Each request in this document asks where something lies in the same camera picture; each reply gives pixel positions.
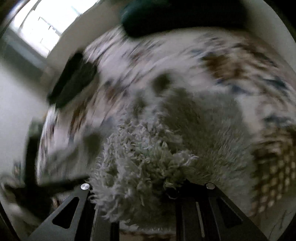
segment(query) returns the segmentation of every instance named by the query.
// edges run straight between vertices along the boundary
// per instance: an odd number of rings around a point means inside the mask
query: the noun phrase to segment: silver screw
[[[213,190],[215,188],[215,185],[213,183],[207,183],[205,185],[207,187],[207,189]]]
[[[87,189],[89,189],[89,184],[88,184],[88,183],[84,183],[84,184],[82,184],[82,185],[81,185],[81,189],[82,189],[82,190],[87,190]]]

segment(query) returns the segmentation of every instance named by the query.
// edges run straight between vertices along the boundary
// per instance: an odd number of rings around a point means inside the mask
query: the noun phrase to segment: window
[[[42,56],[59,41],[71,23],[98,0],[31,0],[15,16],[10,28]]]

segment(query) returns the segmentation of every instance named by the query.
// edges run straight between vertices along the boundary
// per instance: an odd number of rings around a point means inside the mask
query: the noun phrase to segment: floral bedspread
[[[131,39],[117,27],[84,54],[98,66],[99,78],[63,109],[49,109],[38,154],[40,182],[52,152],[79,141],[85,126],[100,125],[122,109],[134,89],[173,71],[198,91],[212,88],[235,96],[253,136],[258,180],[248,215],[270,240],[279,237],[296,212],[291,204],[296,194],[289,192],[296,178],[296,75],[269,46],[248,33],[220,28]]]

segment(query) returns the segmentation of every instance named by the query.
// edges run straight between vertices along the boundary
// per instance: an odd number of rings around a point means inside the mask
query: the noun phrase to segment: black pillow
[[[131,37],[196,26],[244,26],[239,0],[135,0],[123,10],[121,23]]]

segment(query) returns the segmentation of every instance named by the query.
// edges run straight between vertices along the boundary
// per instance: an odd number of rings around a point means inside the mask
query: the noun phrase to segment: floor
[[[11,173],[13,161],[23,160],[30,122],[47,112],[47,91],[37,79],[0,55],[0,173]],[[0,201],[7,209],[1,196]],[[12,220],[12,224],[22,238],[17,222]]]

